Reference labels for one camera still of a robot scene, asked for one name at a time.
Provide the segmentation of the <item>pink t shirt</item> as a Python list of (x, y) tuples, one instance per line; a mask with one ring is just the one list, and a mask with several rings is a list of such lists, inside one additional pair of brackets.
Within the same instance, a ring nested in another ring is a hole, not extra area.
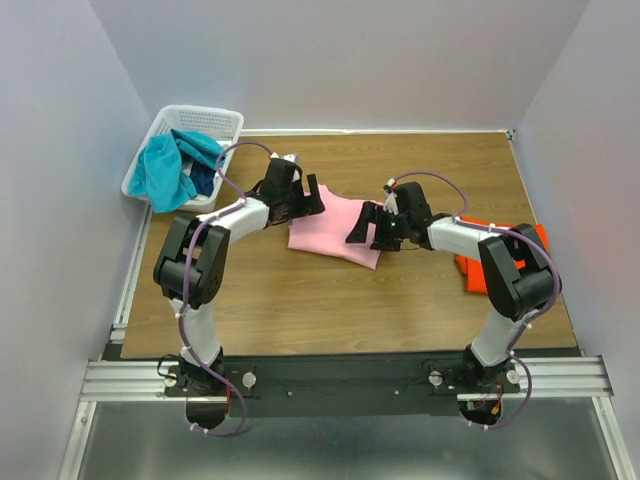
[(375, 227), (368, 226), (364, 243), (347, 243), (364, 205), (362, 199), (348, 199), (332, 193), (326, 185), (319, 186), (325, 211), (321, 214), (294, 219), (289, 227), (287, 247), (292, 250), (335, 257), (376, 270), (380, 251), (373, 250)]

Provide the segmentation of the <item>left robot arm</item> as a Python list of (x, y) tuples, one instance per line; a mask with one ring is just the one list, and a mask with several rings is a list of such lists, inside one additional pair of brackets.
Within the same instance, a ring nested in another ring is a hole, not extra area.
[(168, 387), (209, 395), (225, 383), (213, 299), (222, 286), (229, 247), (249, 234), (325, 211), (316, 176), (296, 154), (273, 155), (265, 177), (232, 205), (204, 216), (178, 215), (153, 270), (177, 320), (182, 346)]

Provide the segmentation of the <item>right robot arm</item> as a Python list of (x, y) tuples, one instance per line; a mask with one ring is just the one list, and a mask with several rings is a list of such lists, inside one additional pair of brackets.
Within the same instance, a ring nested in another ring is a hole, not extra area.
[[(407, 240), (430, 251), (460, 255), (479, 262), (491, 305), (480, 333), (456, 366), (443, 376), (474, 392), (485, 390), (505, 370), (513, 347), (529, 324), (551, 307), (561, 280), (536, 229), (480, 225), (459, 216), (431, 211), (416, 182), (388, 182), (384, 203), (363, 203), (345, 238), (372, 250), (398, 251)], [(373, 237), (367, 241), (369, 228)]]

